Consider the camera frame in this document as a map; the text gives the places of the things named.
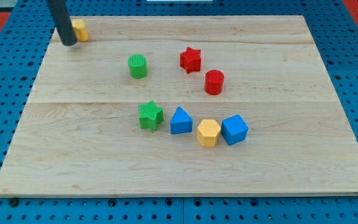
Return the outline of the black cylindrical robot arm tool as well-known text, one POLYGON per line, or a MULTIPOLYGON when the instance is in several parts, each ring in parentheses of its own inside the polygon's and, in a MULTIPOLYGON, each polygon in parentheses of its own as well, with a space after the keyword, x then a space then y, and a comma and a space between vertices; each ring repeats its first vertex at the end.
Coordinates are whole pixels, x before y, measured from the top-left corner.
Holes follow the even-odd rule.
POLYGON ((65 46, 77 43, 77 38, 71 24, 70 15, 64 0, 46 0, 60 40, 65 46))

